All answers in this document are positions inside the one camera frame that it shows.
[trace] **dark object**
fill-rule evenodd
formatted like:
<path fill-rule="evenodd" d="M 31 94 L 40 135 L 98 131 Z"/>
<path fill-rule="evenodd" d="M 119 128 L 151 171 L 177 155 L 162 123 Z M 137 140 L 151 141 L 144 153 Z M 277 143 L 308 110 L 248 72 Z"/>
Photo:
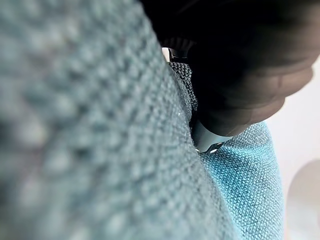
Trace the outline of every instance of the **dark object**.
<path fill-rule="evenodd" d="M 169 57 L 171 63 L 188 64 L 188 51 L 169 48 Z"/>
<path fill-rule="evenodd" d="M 219 142 L 219 143 L 212 144 L 205 153 L 213 154 L 213 153 L 215 153 L 219 148 L 221 148 L 221 147 L 223 146 L 223 144 L 224 144 L 224 142 Z"/>
<path fill-rule="evenodd" d="M 212 133 L 235 136 L 269 118 L 312 78 L 319 1 L 141 2 L 162 46 L 187 54 L 197 117 Z"/>

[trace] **textured upholstery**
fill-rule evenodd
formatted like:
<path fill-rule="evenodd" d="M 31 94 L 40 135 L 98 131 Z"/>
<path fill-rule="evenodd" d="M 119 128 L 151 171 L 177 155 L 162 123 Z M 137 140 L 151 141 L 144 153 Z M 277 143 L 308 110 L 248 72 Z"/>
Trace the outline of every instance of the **textured upholstery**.
<path fill-rule="evenodd" d="M 0 239 L 280 240 L 263 123 L 198 155 L 190 69 L 133 0 L 3 0 Z"/>

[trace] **teal fabric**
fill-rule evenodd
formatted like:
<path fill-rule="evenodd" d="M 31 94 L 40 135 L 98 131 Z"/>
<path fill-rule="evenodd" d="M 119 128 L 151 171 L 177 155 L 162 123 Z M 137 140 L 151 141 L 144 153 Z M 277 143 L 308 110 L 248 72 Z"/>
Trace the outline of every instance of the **teal fabric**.
<path fill-rule="evenodd" d="M 199 155 L 139 2 L 0 4 L 0 239 L 282 239 L 266 126 Z"/>

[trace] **gray knit fabric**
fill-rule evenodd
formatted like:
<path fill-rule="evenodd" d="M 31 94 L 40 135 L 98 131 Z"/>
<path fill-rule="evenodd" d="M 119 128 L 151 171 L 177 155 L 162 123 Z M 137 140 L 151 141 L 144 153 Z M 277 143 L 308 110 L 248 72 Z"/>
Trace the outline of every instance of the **gray knit fabric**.
<path fill-rule="evenodd" d="M 0 3 L 1 240 L 280 239 L 269 217 L 248 233 L 206 170 L 190 75 L 138 2 Z"/>

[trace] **woven fabric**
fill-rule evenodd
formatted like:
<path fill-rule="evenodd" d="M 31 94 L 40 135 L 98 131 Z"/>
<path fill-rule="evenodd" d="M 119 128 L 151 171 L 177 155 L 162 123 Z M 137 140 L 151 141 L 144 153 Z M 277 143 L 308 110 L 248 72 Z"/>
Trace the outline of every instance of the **woven fabric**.
<path fill-rule="evenodd" d="M 281 239 L 265 126 L 198 155 L 190 70 L 139 3 L 3 0 L 0 16 L 0 239 Z"/>

